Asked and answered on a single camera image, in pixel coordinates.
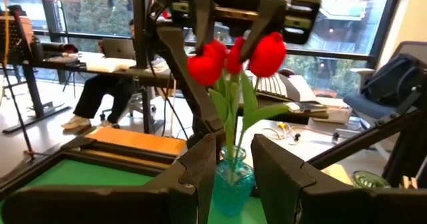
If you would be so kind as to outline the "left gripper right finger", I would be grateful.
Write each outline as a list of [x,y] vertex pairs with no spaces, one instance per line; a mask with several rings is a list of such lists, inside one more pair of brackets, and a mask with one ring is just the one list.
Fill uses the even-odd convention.
[[426,190],[356,188],[267,137],[252,139],[256,186],[268,223],[426,224]]

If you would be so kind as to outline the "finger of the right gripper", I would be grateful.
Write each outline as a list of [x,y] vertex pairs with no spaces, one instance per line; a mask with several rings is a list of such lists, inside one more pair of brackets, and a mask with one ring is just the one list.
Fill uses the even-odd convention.
[[284,16],[285,11],[285,0],[260,0],[258,18],[252,23],[250,34],[241,49],[241,62],[252,56],[264,35],[283,27],[283,23],[280,24],[279,18]]
[[195,34],[195,48],[203,49],[212,41],[214,34],[213,0],[189,0],[189,16]]

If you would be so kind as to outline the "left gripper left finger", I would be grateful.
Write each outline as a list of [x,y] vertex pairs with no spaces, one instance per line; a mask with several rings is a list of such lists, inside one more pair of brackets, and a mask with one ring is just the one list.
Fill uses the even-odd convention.
[[4,223],[207,223],[216,172],[216,137],[209,134],[151,181],[136,186],[28,183],[64,158],[152,174],[129,162],[58,151],[1,188]]

